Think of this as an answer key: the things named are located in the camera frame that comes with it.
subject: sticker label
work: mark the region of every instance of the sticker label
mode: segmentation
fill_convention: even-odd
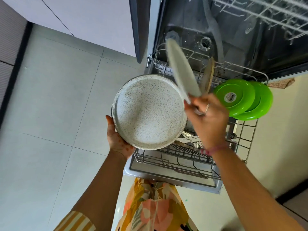
[[[232,103],[233,101],[236,100],[236,94],[234,92],[229,92],[225,95],[224,100],[227,103]]]

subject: wristband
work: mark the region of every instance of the wristband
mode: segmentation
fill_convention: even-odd
[[[225,149],[225,148],[229,148],[229,143],[224,143],[224,144],[221,144],[221,145],[218,145],[218,146],[215,146],[215,147],[211,147],[210,149],[200,149],[200,153],[202,155],[209,155],[209,156],[212,156],[216,151],[219,151],[219,150],[222,150],[222,149]]]

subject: tiled floor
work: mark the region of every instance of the tiled floor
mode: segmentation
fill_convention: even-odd
[[[144,63],[35,27],[0,131],[1,230],[52,230],[71,209],[108,153],[113,98]],[[274,195],[308,177],[307,85],[304,76],[273,89],[273,107],[259,120],[248,167]],[[123,177],[113,229],[133,180]],[[238,227],[225,189],[178,191],[200,230]]]

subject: yellow striped sleeve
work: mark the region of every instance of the yellow striped sleeve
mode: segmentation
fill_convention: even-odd
[[[68,213],[54,231],[95,231],[92,222],[82,213],[72,211]]]

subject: green plate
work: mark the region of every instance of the green plate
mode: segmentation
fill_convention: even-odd
[[[243,79],[230,79],[214,89],[214,94],[229,110],[229,116],[239,115],[252,105],[255,91],[250,82]]]
[[[241,121],[254,120],[262,117],[269,111],[273,102],[273,94],[268,86],[255,81],[251,81],[250,83],[256,91],[256,97],[247,111],[233,116],[235,119]]]

